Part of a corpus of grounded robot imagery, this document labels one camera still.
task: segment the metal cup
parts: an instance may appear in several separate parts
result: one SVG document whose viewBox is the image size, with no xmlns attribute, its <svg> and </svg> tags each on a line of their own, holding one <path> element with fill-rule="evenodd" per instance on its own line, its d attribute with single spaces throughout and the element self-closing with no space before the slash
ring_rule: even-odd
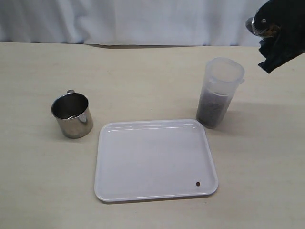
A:
<svg viewBox="0 0 305 229">
<path fill-rule="evenodd" d="M 88 99 L 74 90 L 68 90 L 56 99 L 51 110 L 63 135 L 68 138 L 83 137 L 93 128 Z"/>
</svg>

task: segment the clear plastic container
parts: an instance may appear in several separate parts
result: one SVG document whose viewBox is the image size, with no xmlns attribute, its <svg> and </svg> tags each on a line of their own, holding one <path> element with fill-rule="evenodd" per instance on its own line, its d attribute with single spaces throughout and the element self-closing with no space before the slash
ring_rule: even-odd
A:
<svg viewBox="0 0 305 229">
<path fill-rule="evenodd" d="M 218 57 L 206 64 L 196 119 L 214 129 L 223 120 L 231 100 L 244 82 L 244 68 L 233 60 Z"/>
</svg>

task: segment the table surface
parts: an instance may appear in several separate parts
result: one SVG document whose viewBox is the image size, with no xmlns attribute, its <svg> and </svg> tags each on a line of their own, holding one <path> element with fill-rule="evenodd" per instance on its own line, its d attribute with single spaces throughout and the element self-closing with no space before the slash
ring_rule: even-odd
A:
<svg viewBox="0 0 305 229">
<path fill-rule="evenodd" d="M 207 198 L 104 204 L 93 191 L 109 122 L 195 118 L 205 63 L 245 68 L 225 119 L 206 130 L 219 178 Z M 0 228 L 294 229 L 305 225 L 305 56 L 272 74 L 258 47 L 0 44 Z M 86 95 L 93 130 L 65 138 L 51 104 Z"/>
</svg>

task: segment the dark granules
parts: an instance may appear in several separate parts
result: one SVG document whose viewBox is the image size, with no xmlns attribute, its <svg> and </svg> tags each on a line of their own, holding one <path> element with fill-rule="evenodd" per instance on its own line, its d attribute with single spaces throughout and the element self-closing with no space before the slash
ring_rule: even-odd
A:
<svg viewBox="0 0 305 229">
<path fill-rule="evenodd" d="M 230 96 L 221 96 L 204 90 L 200 97 L 196 119 L 209 129 L 216 128 L 224 118 L 230 104 Z"/>
</svg>

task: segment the white curtain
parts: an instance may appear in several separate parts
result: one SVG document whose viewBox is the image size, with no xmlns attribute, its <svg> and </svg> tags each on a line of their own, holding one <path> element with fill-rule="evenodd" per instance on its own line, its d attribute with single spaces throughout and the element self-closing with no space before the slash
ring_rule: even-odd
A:
<svg viewBox="0 0 305 229">
<path fill-rule="evenodd" d="M 0 0 L 0 42 L 258 46 L 266 0 Z"/>
</svg>

